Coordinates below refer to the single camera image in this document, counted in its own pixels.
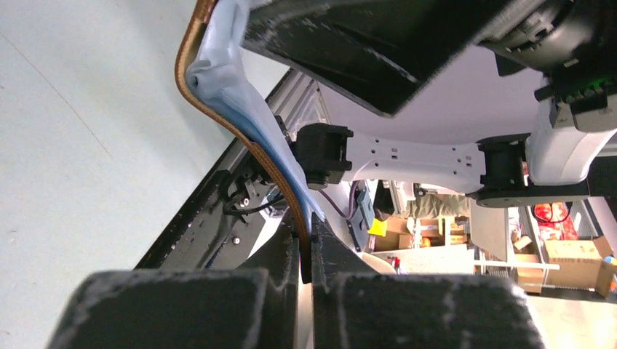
red object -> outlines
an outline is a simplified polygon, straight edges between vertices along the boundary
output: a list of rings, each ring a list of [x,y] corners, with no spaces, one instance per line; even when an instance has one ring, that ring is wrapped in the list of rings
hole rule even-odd
[[[574,220],[562,202],[536,205],[534,208],[542,240],[578,240]]]

yellow object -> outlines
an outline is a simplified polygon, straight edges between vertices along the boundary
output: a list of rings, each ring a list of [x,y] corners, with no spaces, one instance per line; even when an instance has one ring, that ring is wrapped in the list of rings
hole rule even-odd
[[[373,220],[373,227],[368,231],[371,235],[386,236],[386,230],[388,230],[388,221],[381,222],[380,220]]]

black cable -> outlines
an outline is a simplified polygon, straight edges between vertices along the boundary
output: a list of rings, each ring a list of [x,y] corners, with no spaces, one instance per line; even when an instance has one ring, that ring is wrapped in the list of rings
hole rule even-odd
[[[536,215],[536,207],[538,205],[533,205],[533,208],[531,210],[531,215],[540,223],[545,223],[545,224],[559,224],[559,223],[563,223],[565,222],[568,218],[570,218],[570,210],[572,209],[572,204],[571,203],[565,203],[566,208],[568,209],[568,213],[565,215],[565,217],[562,220],[558,220],[553,222],[553,215],[554,215],[554,209],[553,209],[553,204],[554,203],[550,203],[551,205],[551,218],[550,220],[545,220],[544,218],[540,218],[538,217],[538,215]]]
[[[231,216],[242,216],[244,214],[252,214],[261,211],[262,209],[267,209],[268,207],[283,201],[285,197],[281,193],[278,193],[272,200],[266,202],[263,205],[254,207],[252,209],[232,209],[231,206],[235,205],[236,202],[234,200],[230,200],[227,204],[223,206],[223,213]]]

white wall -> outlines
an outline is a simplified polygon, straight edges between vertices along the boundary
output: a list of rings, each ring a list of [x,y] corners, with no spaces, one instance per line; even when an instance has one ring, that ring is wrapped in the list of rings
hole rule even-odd
[[[133,268],[232,137],[176,90],[194,1],[0,1],[0,348]],[[248,54],[267,95],[287,67]]]

black panel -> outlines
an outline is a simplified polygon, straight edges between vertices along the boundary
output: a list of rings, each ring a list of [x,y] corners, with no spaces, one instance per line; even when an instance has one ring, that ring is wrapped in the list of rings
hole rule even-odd
[[[274,1],[251,13],[244,47],[393,116],[510,2]]]

